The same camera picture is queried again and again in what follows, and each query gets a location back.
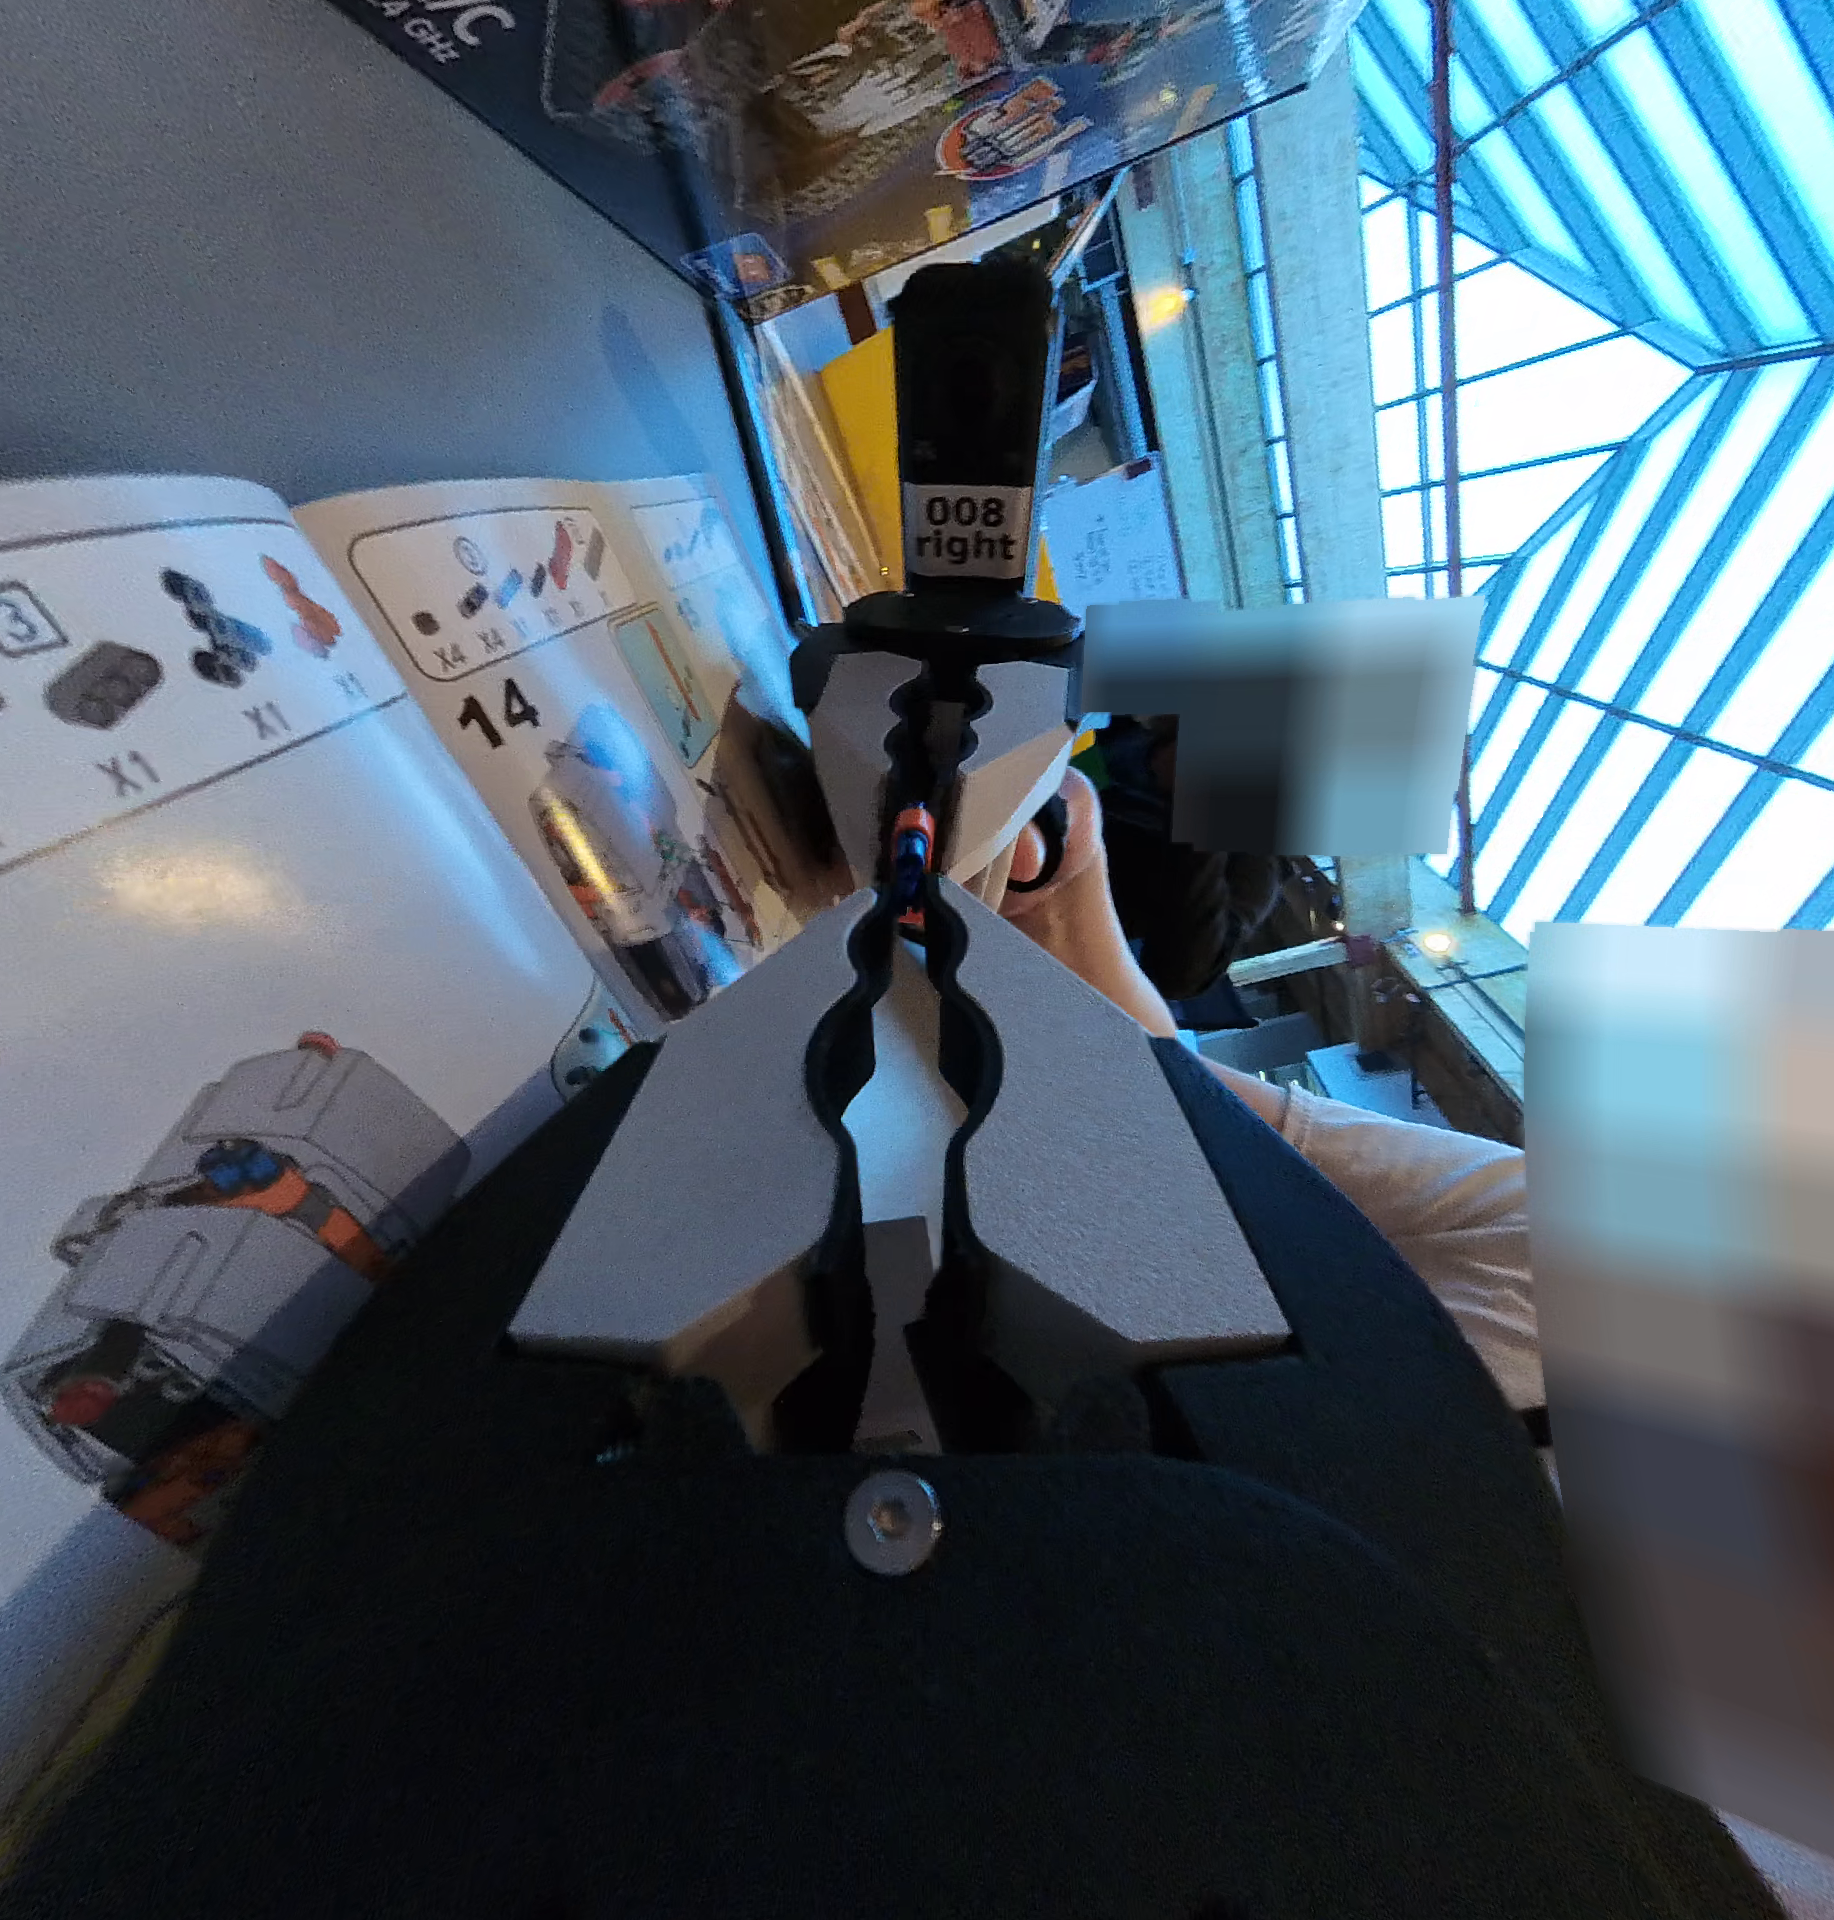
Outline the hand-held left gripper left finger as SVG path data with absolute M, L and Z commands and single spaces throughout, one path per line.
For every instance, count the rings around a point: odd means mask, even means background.
M 875 1307 L 841 1119 L 886 982 L 866 888 L 676 1023 L 508 1327 L 517 1347 L 716 1379 L 761 1451 L 852 1453 Z

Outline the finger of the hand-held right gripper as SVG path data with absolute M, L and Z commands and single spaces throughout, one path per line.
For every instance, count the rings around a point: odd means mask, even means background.
M 886 740 L 902 727 L 892 700 L 906 683 L 909 658 L 838 653 L 822 692 L 807 707 L 816 780 L 860 890 L 875 885 L 882 868 L 894 817 Z
M 1044 660 L 977 664 L 985 705 L 967 717 L 970 746 L 944 795 L 939 868 L 948 878 L 983 882 L 1059 789 L 1073 740 L 1068 682 L 1066 667 Z

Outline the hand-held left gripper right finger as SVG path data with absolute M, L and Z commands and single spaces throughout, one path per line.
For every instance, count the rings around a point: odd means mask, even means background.
M 952 881 L 928 890 L 947 1149 L 925 1398 L 948 1453 L 1029 1449 L 1073 1386 L 1292 1332 L 1143 1027 Z

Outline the person's right forearm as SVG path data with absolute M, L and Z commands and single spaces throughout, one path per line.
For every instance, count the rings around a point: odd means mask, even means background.
M 1333 1180 L 1438 1294 L 1515 1410 L 1544 1406 L 1518 1149 L 1209 1074 Z

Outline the grey desk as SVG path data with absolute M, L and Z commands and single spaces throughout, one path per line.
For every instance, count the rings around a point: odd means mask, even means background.
M 325 4 L 0 4 L 0 482 L 111 472 L 710 472 L 765 564 L 696 293 Z M 560 1107 L 592 969 L 414 700 L 246 753 L 0 874 L 0 1363 L 63 1221 L 242 1058 L 359 1047 L 467 1177 Z M 0 1772 L 189 1572 L 0 1400 Z

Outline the person's right hand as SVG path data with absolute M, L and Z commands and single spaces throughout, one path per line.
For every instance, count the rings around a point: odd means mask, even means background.
M 1066 810 L 1066 832 L 1051 881 L 1024 894 L 1005 888 L 1001 913 L 1151 1035 L 1174 1040 L 1169 1005 L 1134 959 L 1112 902 L 1097 790 L 1071 765 L 1056 797 Z

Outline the yellow plastic bin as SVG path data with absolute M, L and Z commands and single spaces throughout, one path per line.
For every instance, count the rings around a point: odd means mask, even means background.
M 834 420 L 863 520 L 877 550 L 872 589 L 903 587 L 902 482 L 898 459 L 894 334 L 869 338 L 828 360 L 815 377 Z

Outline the blue robot kit box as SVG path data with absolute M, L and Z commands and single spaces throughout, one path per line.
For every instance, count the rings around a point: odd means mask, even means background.
M 1359 3 L 339 3 L 761 322 L 1312 83 Z

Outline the open instruction booklet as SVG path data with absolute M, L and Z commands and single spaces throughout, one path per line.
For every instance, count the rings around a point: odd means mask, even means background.
M 410 1250 L 815 911 L 714 482 L 0 486 L 0 1623 L 209 1527 Z

